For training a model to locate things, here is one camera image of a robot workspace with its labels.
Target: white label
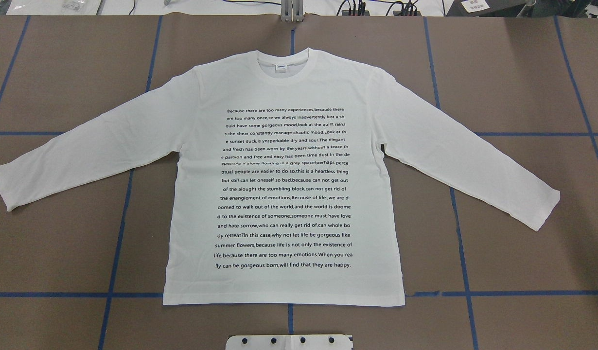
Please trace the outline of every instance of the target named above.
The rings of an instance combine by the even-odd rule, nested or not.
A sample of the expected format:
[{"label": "white label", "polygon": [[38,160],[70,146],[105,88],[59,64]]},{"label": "white label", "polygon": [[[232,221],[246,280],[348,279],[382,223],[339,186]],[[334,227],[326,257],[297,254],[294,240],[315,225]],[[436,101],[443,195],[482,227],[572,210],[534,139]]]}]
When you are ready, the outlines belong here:
[{"label": "white label", "polygon": [[461,5],[463,5],[465,11],[468,11],[468,13],[475,13],[490,8],[485,0],[466,0],[462,1]]},{"label": "white label", "polygon": [[64,0],[64,2],[61,4],[61,7],[63,7],[64,9],[72,10],[75,12],[80,12],[84,6],[84,0]]}]

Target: black cable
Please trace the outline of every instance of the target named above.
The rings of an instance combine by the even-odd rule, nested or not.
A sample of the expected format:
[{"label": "black cable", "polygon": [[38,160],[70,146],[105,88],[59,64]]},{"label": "black cable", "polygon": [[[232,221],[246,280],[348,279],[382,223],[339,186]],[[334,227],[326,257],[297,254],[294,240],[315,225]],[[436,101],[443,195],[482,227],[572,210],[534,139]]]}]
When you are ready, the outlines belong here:
[{"label": "black cable", "polygon": [[402,1],[390,2],[390,7],[388,7],[388,9],[387,9],[386,16],[390,14],[390,10],[392,9],[392,6],[394,6],[395,4],[401,4],[401,13],[403,12],[404,4]]},{"label": "black cable", "polygon": [[272,4],[272,5],[280,5],[279,2],[270,2],[270,1],[255,1],[255,0],[223,0],[225,2],[254,2],[256,4]]},{"label": "black cable", "polygon": [[351,3],[349,2],[349,0],[343,0],[342,4],[340,4],[340,7],[338,8],[338,12],[336,13],[336,16],[340,14],[340,10],[344,6],[345,2],[349,4],[349,14],[351,13]]}]

